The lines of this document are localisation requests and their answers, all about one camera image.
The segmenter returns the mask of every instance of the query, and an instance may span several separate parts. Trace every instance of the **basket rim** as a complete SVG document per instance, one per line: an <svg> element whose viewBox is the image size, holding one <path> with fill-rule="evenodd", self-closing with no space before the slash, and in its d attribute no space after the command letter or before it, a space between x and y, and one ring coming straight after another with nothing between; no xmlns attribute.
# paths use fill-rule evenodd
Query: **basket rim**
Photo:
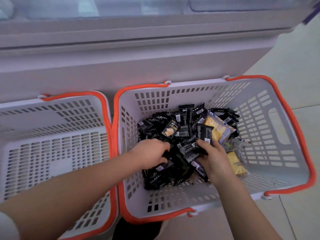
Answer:
<svg viewBox="0 0 320 240"><path fill-rule="evenodd" d="M311 160L310 154L307 149L307 144L305 141L305 138L303 136L302 130L299 126L298 120L296 119L294 113L292 112L290 106L286 102L286 100L283 98L280 90L278 89L278 86L276 83L268 76L265 75L243 75L243 76L238 76L238 77L233 77L233 78L225 78L226 81L235 81L235 80L240 80L240 79L264 79L267 82L270 83L272 86L276 96L278 97L278 100L280 101L284 111L286 112L291 125L294 129L294 132L297 136L299 145L301 147L302 154L305 158L306 164L309 169L309 180L302 185L294 186L291 188L287 189L279 189L279 190L271 190L271 191L266 191L264 192L264 196L269 196L270 194L290 194L294 192L298 192L301 190L305 190L307 188L310 188L313 186L316 182L316 177L317 173L315 170L315 167L313 165L313 162ZM135 85L135 86L130 86L130 87L124 87L120 89L114 96L114 119L112 123L112 129L111 129L111 136L112 136L112 155L118 156L119 151L118 151L118 124L119 124L119 99L120 96L129 90L135 90L135 89L142 89L142 88L155 88L155 87L168 87L170 84L167 82L164 82L164 84L142 84L142 85ZM165 221L169 220L175 216L187 213L187 212L194 212L192 208L185 208L181 209L178 211L174 211L169 214L163 214L159 216L152 216L152 217L146 217L146 218L137 218L134 217L133 215L130 214L126 207L126 200L125 200L125 189L124 189L124 184L123 181L118 184L119 188L119 205L120 205L120 212L122 213L123 217L126 219L126 221L133 223L133 224L143 224L143 223L148 223L148 222L158 222L158 221Z"/></svg>
<svg viewBox="0 0 320 240"><path fill-rule="evenodd" d="M44 94L43 96L39 96L38 98L41 99L42 101L52 101L52 100L58 100L58 99L64 99L64 98L69 98L69 97L78 97L78 96L86 96L86 95L92 95L97 97L102 106L102 116L103 116L103 121L105 124L106 128L106 136L108 138L108 143L109 143L109 157L112 158L112 138L111 138L111 123L109 119L109 103L106 98L106 96L98 91L84 91L84 92L68 92L68 93L63 93L59 94L56 96L49 96L47 94ZM115 222L115 219L117 217L118 213L118 201L117 201L117 191L116 191L116 186L114 186L112 189L109 191L110 193L110 214L107 219L107 221L99 228L78 234L72 237L67 237L67 238L62 238L63 240L80 240L84 238L88 238L97 234L101 234L102 232L108 230L113 223Z"/></svg>

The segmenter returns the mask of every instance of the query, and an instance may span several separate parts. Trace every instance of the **forearm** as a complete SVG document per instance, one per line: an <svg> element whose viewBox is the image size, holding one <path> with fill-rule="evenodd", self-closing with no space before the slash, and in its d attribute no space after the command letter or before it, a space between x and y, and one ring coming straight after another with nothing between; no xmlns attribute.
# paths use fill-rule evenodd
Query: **forearm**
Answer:
<svg viewBox="0 0 320 240"><path fill-rule="evenodd" d="M217 186L235 240L281 240L236 176Z"/></svg>
<svg viewBox="0 0 320 240"><path fill-rule="evenodd" d="M57 239L113 186L141 169L125 153L75 170L22 192L0 205L21 239Z"/></svg>

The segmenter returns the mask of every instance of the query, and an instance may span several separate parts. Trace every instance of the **pile of snack packages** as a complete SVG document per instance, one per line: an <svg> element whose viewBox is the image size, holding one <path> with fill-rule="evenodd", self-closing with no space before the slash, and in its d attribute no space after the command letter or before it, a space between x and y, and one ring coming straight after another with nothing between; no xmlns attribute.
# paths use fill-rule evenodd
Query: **pile of snack packages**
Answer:
<svg viewBox="0 0 320 240"><path fill-rule="evenodd" d="M139 139L158 139L170 143L170 151L163 157L168 163L162 163L152 169L143 170L146 190L158 190L172 183L179 185L194 173L203 181L208 176L197 161L207 152L197 144L198 139L209 142L218 141L226 150L234 173L244 176L248 173L241 151L250 142L240 139L236 123L240 116L232 109L206 109L205 104L179 106L176 112L159 112L138 123Z"/></svg>

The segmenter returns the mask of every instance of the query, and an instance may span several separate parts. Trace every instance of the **white sleeve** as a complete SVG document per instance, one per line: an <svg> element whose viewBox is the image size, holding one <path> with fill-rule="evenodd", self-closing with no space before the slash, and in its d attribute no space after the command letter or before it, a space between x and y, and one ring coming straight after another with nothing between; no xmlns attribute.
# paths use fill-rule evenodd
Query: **white sleeve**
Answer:
<svg viewBox="0 0 320 240"><path fill-rule="evenodd" d="M20 240L20 235L13 220L0 212L0 239L1 240Z"/></svg>

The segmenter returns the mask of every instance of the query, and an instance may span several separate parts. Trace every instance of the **left arm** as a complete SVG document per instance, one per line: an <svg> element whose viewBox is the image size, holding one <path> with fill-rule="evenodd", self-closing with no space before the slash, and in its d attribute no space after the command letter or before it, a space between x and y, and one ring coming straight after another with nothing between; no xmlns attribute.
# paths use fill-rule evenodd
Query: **left arm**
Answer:
<svg viewBox="0 0 320 240"><path fill-rule="evenodd" d="M165 150L168 142L141 141L130 152L42 182L2 203L0 211L15 222L21 240L58 239L119 182L167 162Z"/></svg>

